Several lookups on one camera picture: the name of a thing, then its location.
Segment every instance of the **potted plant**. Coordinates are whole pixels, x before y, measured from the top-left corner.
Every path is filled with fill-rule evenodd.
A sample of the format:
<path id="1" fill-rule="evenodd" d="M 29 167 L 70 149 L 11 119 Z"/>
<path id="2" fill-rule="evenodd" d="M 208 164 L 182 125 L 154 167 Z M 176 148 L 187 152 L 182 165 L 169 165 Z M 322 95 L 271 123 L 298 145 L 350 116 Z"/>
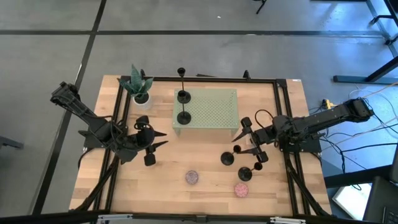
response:
<path id="1" fill-rule="evenodd" d="M 120 85 L 127 90 L 132 97 L 132 101 L 142 110 L 148 110 L 152 106 L 148 90 L 151 88 L 153 81 L 154 78 L 142 80 L 141 74 L 133 64 L 131 65 L 130 83 L 119 79 Z"/>

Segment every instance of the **wooden table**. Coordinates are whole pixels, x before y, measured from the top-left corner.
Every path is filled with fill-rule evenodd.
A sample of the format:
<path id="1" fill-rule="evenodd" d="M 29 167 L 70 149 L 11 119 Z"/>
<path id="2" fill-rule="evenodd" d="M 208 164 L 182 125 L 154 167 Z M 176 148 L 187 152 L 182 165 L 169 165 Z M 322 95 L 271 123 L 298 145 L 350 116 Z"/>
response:
<path id="1" fill-rule="evenodd" d="M 105 75 L 95 106 L 98 116 L 113 113 L 118 91 L 118 76 Z M 308 115 L 303 86 L 300 80 L 287 80 L 289 97 L 294 116 Z M 157 163 L 144 165 L 145 152 L 141 151 L 132 161 L 119 167 L 112 201 L 112 212 L 139 213 L 179 213 L 208 215 L 291 215 L 289 190 L 282 153 L 273 144 L 263 145 L 269 161 L 261 171 L 254 171 L 253 178 L 245 184 L 249 187 L 247 198 L 234 196 L 234 186 L 240 167 L 252 167 L 256 157 L 248 154 L 235 156 L 231 166 L 220 162 L 223 152 L 232 152 L 232 136 L 219 137 L 213 131 L 197 131 L 195 137 L 178 137 L 172 129 L 172 110 L 174 90 L 180 88 L 179 82 L 154 82 L 150 89 L 154 104 L 149 111 L 139 111 L 131 103 L 127 120 L 132 127 L 135 120 L 147 114 L 155 130 L 167 133 L 157 138 L 169 142 L 156 151 Z M 248 116 L 253 121 L 252 129 L 260 128 L 254 122 L 254 113 L 259 109 L 269 110 L 276 115 L 273 87 L 265 83 L 204 83 L 185 82 L 185 88 L 235 88 L 238 94 L 239 119 Z M 264 126 L 271 124 L 266 113 L 259 113 L 258 120 Z M 249 149 L 249 137 L 236 144 Z M 80 166 L 70 208 L 79 206 L 98 181 L 103 161 L 104 149 L 94 149 L 87 154 Z M 322 169 L 319 160 L 311 154 L 303 153 L 302 166 L 305 182 L 315 199 L 327 212 L 331 212 L 326 194 Z M 196 185 L 185 181 L 189 170 L 199 173 Z M 105 186 L 101 199 L 104 207 L 108 187 Z M 299 210 L 302 211 L 301 196 L 296 186 Z"/>

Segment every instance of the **gray floor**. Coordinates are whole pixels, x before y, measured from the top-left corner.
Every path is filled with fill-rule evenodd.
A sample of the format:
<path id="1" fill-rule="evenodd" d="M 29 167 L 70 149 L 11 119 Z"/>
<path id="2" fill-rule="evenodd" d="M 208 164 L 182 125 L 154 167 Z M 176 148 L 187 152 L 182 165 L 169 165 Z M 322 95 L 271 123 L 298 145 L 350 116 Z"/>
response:
<path id="1" fill-rule="evenodd" d="M 88 29 L 99 0 L 0 2 L 0 29 Z M 374 4 L 379 12 L 382 4 Z M 377 30 L 365 3 L 268 0 L 262 12 L 258 2 L 217 1 L 108 1 L 100 30 Z M 391 35 L 393 23 L 385 24 Z M 25 215 L 34 197 L 45 161 L 52 146 L 63 110 L 49 102 L 61 81 L 73 82 L 88 36 L 0 35 L 0 135 L 25 143 L 16 151 L 0 151 L 0 217 Z M 185 67 L 187 75 L 241 77 L 246 69 L 252 77 L 302 79 L 309 108 L 324 98 L 335 104 L 348 99 L 357 88 L 376 91 L 382 86 L 333 83 L 333 75 L 369 75 L 392 59 L 381 38 L 287 37 L 253 35 L 120 35 L 97 36 L 81 85 L 84 103 L 94 108 L 102 76 L 129 73 L 130 64 L 147 75 L 176 75 Z M 389 74 L 398 76 L 397 71 Z M 398 89 L 383 93 L 398 103 Z M 355 92 L 351 97 L 364 96 Z M 384 120 L 393 114 L 380 96 L 369 99 Z M 379 123 L 343 123 L 330 133 L 367 131 Z M 67 211 L 77 174 L 83 138 L 77 133 L 86 126 L 72 118 L 58 166 L 50 187 L 45 213 Z M 342 149 L 366 144 L 396 142 L 398 137 L 379 131 L 342 143 Z M 333 136 L 338 142 L 346 136 Z M 347 153 L 356 162 L 372 168 L 390 164 L 394 147 L 374 147 Z M 322 158 L 336 167 L 340 156 L 331 148 Z M 346 162 L 346 170 L 360 170 Z"/>

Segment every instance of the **green perforated platform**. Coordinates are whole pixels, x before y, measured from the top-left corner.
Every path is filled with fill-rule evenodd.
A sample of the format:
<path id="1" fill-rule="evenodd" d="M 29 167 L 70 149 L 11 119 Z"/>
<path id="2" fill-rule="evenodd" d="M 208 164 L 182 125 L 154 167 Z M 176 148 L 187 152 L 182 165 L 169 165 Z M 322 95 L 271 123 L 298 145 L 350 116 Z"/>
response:
<path id="1" fill-rule="evenodd" d="M 185 104 L 192 120 L 182 125 L 177 121 L 177 115 L 182 111 L 182 104 L 177 100 L 174 91 L 173 128 L 177 134 L 183 128 L 230 129 L 234 134 L 239 128 L 238 99 L 234 89 L 186 89 L 191 94 L 191 101 Z"/>

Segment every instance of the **plant leaf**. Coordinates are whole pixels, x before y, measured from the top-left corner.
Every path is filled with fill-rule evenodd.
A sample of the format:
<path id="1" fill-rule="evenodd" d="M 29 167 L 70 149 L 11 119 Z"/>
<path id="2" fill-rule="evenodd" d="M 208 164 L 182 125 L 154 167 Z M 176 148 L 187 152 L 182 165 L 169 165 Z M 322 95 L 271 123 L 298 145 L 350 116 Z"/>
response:
<path id="1" fill-rule="evenodd" d="M 126 82 L 126 81 L 124 81 L 124 80 L 122 80 L 122 79 L 119 79 L 119 78 L 118 78 L 118 81 L 119 81 L 119 84 L 120 84 L 131 96 L 136 96 L 136 95 L 138 94 L 137 92 L 134 91 L 134 89 L 132 88 L 132 86 L 131 86 L 130 83 L 128 83 L 128 82 Z"/>
<path id="2" fill-rule="evenodd" d="M 140 93 L 141 94 L 147 93 L 148 90 L 151 88 L 153 81 L 154 81 L 154 78 L 148 78 L 147 80 L 145 80 L 145 83 L 142 86 Z"/>
<path id="3" fill-rule="evenodd" d="M 135 93 L 139 93 L 142 88 L 142 78 L 141 74 L 135 68 L 133 64 L 131 64 L 131 86 Z"/>

